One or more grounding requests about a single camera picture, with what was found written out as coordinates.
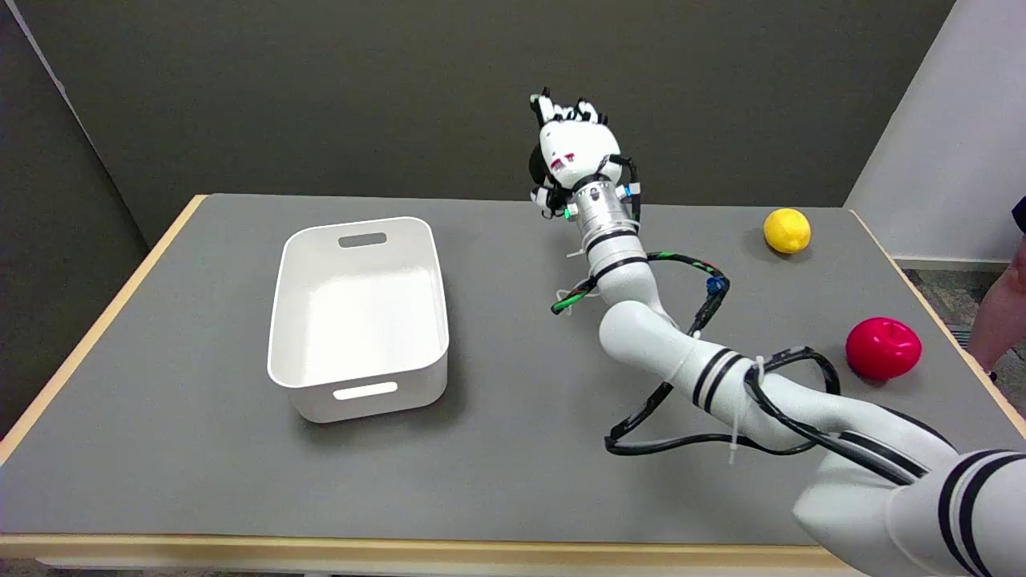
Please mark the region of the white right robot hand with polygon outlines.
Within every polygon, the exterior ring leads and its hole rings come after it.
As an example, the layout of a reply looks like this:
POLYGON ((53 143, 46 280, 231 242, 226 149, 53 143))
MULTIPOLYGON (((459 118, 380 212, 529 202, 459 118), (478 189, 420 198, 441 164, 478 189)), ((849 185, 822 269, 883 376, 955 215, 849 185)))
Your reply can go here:
POLYGON ((543 209, 543 218, 563 216, 580 187, 609 180, 618 186, 620 199, 630 200, 630 218, 639 220, 637 165, 620 150, 608 115, 586 99, 560 106, 551 99, 548 87, 529 97, 529 107, 539 125, 538 145, 528 161, 535 184, 531 200, 543 209))

